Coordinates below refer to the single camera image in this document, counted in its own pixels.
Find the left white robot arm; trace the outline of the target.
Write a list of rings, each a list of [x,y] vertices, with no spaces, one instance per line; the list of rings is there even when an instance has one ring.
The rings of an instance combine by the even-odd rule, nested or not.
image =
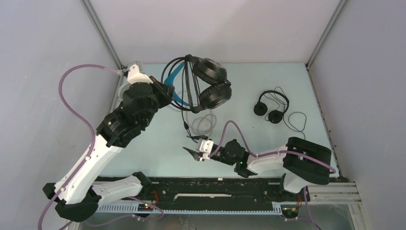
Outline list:
[[[108,203],[126,198],[147,199],[152,183],[142,172],[105,184],[94,184],[104,167],[150,125],[155,113],[172,101],[174,86],[154,77],[130,84],[119,106],[92,131],[87,151],[57,183],[47,183],[43,192],[56,203],[57,214],[82,222]]]

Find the small black on-ear headphones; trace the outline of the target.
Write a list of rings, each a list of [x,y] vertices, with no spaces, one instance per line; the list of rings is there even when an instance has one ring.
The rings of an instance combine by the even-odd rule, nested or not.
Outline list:
[[[271,100],[276,104],[274,108],[269,109],[267,104],[262,101],[262,98]],[[279,124],[283,122],[284,125],[295,133],[300,133],[306,140],[305,128],[307,125],[307,115],[303,112],[295,111],[287,114],[290,108],[290,100],[284,93],[283,89],[279,86],[275,87],[273,90],[263,91],[253,107],[253,112],[257,116],[263,116],[265,121],[272,124]],[[298,128],[291,122],[293,115],[303,116],[303,126]]]

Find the black headset with blue band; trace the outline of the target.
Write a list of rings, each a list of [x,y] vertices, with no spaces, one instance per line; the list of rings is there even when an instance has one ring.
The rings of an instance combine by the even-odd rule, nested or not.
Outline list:
[[[193,141],[192,129],[186,121],[186,113],[198,114],[214,110],[231,99],[231,82],[227,70],[218,62],[187,54],[167,63],[161,72],[160,82],[173,86],[175,78],[181,77],[181,92],[170,94],[172,105],[180,111],[184,129]]]

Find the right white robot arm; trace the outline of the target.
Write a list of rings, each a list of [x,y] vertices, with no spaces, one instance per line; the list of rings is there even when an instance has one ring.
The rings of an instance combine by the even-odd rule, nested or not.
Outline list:
[[[224,146],[214,144],[211,139],[200,137],[195,150],[185,148],[195,161],[213,160],[234,167],[243,178],[273,170],[284,170],[279,196],[293,199],[309,185],[329,184],[330,174],[336,170],[330,165],[331,150],[316,143],[290,137],[287,144],[269,152],[251,154],[237,140]]]

